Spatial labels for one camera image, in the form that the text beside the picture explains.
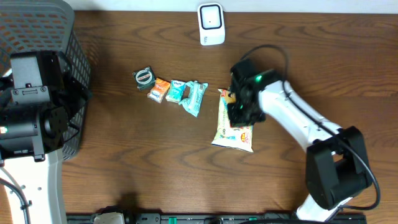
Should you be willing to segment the large yellow snack bag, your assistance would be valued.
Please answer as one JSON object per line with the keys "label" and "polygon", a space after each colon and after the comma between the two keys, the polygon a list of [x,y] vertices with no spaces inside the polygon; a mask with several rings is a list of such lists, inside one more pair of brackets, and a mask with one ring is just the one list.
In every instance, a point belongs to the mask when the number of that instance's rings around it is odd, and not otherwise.
{"label": "large yellow snack bag", "polygon": [[252,130],[253,126],[241,126],[233,128],[231,126],[227,105],[236,101],[234,95],[228,90],[219,89],[220,100],[218,108],[218,125],[212,145],[230,147],[242,151],[253,153],[252,149]]}

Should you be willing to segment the light green snack packet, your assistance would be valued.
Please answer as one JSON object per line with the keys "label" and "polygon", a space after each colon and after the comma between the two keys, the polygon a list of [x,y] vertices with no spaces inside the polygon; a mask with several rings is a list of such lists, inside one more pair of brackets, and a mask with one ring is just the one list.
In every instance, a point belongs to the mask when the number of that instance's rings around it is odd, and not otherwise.
{"label": "light green snack packet", "polygon": [[202,99],[208,84],[189,81],[186,83],[186,87],[189,87],[190,89],[189,96],[182,99],[178,104],[182,105],[185,111],[192,114],[194,117],[198,117]]}

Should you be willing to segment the teal candy packet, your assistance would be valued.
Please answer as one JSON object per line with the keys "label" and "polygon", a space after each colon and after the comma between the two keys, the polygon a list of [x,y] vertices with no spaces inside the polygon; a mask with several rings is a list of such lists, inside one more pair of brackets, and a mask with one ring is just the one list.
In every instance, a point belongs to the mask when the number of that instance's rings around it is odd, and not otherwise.
{"label": "teal candy packet", "polygon": [[179,103],[185,91],[186,83],[180,80],[172,80],[169,91],[165,97],[168,102]]}

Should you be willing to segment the orange candy packet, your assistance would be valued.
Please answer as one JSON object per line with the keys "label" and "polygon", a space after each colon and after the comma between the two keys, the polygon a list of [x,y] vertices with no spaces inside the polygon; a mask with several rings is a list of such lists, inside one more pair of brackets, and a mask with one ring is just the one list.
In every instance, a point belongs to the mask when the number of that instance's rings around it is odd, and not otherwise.
{"label": "orange candy packet", "polygon": [[169,88],[170,82],[156,78],[155,85],[147,94],[147,97],[158,103],[161,103]]}

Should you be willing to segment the black round-logo snack packet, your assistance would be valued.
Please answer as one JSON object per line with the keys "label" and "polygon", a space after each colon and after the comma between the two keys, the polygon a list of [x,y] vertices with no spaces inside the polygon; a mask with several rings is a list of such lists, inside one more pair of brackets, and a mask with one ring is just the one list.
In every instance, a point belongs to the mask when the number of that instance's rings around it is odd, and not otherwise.
{"label": "black round-logo snack packet", "polygon": [[140,91],[150,89],[155,85],[156,76],[150,66],[135,71],[132,75]]}

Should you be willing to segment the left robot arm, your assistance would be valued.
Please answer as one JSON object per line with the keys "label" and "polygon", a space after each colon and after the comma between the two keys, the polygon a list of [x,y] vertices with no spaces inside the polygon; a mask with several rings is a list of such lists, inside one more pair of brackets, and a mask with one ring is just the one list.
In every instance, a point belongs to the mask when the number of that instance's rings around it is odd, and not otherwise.
{"label": "left robot arm", "polygon": [[73,76],[62,51],[13,53],[1,79],[1,185],[13,223],[66,223],[62,193],[64,145],[81,126],[72,119],[91,92]]}

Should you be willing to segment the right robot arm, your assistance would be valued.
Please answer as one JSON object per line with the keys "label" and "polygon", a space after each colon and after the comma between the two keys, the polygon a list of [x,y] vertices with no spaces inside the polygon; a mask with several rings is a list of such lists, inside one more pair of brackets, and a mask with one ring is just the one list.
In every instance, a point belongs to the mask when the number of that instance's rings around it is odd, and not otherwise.
{"label": "right robot arm", "polygon": [[292,89],[275,70],[260,72],[249,59],[231,70],[228,103],[232,127],[253,126],[270,116],[306,153],[308,196],[296,210],[300,220],[327,222],[375,180],[361,131],[326,119]]}

